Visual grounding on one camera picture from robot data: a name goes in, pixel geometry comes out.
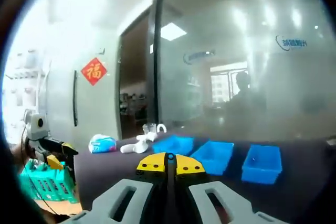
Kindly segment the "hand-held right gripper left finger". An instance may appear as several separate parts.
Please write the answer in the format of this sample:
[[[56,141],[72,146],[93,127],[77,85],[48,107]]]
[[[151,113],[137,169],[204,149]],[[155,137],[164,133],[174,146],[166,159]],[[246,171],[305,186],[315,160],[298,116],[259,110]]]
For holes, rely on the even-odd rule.
[[[63,223],[162,223],[167,198],[170,153],[142,159],[133,179],[122,179],[97,197],[90,211]]]

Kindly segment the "person's left hand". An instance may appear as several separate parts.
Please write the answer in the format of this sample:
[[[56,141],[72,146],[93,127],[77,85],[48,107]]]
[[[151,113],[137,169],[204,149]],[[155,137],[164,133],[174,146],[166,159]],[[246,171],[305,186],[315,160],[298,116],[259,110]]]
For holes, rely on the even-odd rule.
[[[29,159],[36,158],[35,149],[30,146],[28,137],[25,137],[20,144],[12,147],[10,151],[18,169],[23,168]]]

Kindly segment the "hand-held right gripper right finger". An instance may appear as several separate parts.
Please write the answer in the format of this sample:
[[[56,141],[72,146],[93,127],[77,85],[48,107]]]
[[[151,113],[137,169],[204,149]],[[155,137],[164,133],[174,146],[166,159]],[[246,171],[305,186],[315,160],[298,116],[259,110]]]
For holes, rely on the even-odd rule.
[[[182,223],[283,223],[220,181],[211,181],[202,164],[175,155],[175,200]]]

